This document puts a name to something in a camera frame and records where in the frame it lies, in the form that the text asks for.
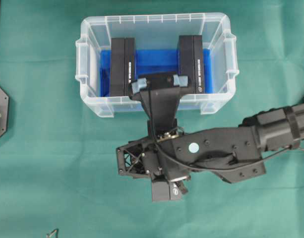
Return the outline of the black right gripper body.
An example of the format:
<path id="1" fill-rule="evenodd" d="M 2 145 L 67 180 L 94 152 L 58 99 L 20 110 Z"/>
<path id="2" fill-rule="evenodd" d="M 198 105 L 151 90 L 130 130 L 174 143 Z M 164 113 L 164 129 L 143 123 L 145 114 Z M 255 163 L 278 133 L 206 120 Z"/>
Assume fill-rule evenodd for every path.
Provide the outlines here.
<path id="1" fill-rule="evenodd" d="M 130 141 L 116 149 L 118 173 L 134 179 L 164 179 L 179 182 L 190 179 L 190 171 L 167 159 L 149 137 Z"/>

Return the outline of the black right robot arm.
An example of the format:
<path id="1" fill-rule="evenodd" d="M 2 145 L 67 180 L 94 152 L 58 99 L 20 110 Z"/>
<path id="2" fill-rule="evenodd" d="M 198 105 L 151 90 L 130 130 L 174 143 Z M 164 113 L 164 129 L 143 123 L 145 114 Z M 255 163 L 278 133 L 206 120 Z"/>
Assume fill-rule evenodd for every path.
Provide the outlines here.
<path id="1" fill-rule="evenodd" d="M 236 183 L 265 174 L 264 152 L 274 157 L 304 140 L 304 103 L 247 117 L 222 127 L 165 140 L 149 136 L 117 149 L 119 174 L 180 184 L 192 172 L 212 172 Z"/>

